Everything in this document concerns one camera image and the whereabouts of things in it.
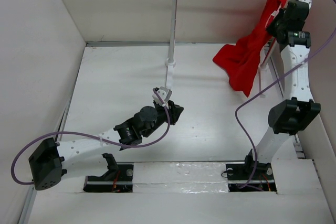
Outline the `red t shirt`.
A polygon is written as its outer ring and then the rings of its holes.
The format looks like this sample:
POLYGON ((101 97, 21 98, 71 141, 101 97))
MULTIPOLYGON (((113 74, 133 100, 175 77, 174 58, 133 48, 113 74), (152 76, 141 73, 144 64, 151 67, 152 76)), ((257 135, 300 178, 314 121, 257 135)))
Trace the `red t shirt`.
POLYGON ((258 23, 252 32, 239 39, 235 45, 224 45, 214 56, 213 62, 225 70, 229 85, 248 97, 260 64, 260 52, 272 38, 266 32, 269 15, 285 6, 287 0, 267 0, 258 23))

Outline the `pink clothes hanger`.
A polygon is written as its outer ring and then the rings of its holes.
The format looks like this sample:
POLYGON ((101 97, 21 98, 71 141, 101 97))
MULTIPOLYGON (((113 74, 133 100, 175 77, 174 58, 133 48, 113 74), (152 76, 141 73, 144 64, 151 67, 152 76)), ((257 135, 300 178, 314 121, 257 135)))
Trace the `pink clothes hanger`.
POLYGON ((277 10, 273 11, 273 12, 269 15, 269 17, 268 17, 268 19, 267 19, 267 23, 268 23, 268 24, 270 24, 270 23, 276 18, 276 16, 279 14, 280 10, 281 10, 281 9, 277 9, 277 10))

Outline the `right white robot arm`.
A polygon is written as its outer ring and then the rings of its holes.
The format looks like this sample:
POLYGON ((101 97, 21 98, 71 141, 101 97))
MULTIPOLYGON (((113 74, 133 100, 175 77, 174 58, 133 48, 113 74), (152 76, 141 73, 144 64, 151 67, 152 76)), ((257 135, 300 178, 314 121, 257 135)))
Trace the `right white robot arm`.
POLYGON ((303 131, 320 113, 321 105, 314 102, 309 88, 308 57, 310 33, 303 30, 311 8, 311 0, 289 1, 266 27, 279 44, 283 68, 287 73, 283 101, 270 109, 265 135, 256 146, 253 159, 242 166, 243 174, 255 178, 261 173, 260 164, 269 164, 292 135, 303 131))

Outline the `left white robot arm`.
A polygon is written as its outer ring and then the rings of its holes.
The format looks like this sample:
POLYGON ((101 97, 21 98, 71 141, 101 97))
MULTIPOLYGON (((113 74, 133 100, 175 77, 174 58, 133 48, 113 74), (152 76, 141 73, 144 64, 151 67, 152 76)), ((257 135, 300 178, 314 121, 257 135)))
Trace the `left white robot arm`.
POLYGON ((175 125, 184 111, 182 106, 173 101, 165 105, 158 102, 153 104, 98 135, 72 132, 72 135, 81 138, 71 142, 56 142, 52 134, 42 136, 40 144, 28 159, 35 189, 50 189, 62 179, 74 177, 75 164, 95 155, 102 155, 107 161, 100 165, 98 179, 108 181, 119 178, 120 168, 111 148, 117 146, 122 151, 144 147, 144 138, 151 136, 163 124, 167 127, 175 125))

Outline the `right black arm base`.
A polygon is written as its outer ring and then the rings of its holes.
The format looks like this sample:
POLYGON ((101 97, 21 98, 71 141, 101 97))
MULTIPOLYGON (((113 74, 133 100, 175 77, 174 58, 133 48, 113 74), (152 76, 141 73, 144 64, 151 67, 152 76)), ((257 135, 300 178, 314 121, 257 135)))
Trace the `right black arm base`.
POLYGON ((250 150, 243 162, 225 165, 221 176, 227 179, 229 192, 277 191, 271 164, 257 162, 255 168, 253 155, 250 150))

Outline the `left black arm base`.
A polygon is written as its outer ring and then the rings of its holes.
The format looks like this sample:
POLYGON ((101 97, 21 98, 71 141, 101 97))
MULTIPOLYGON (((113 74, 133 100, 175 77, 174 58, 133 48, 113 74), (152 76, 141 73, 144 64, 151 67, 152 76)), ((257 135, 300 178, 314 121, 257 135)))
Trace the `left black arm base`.
POLYGON ((107 171, 101 176, 86 176, 83 191, 86 193, 132 193, 133 163, 117 163, 109 153, 102 154, 107 171))

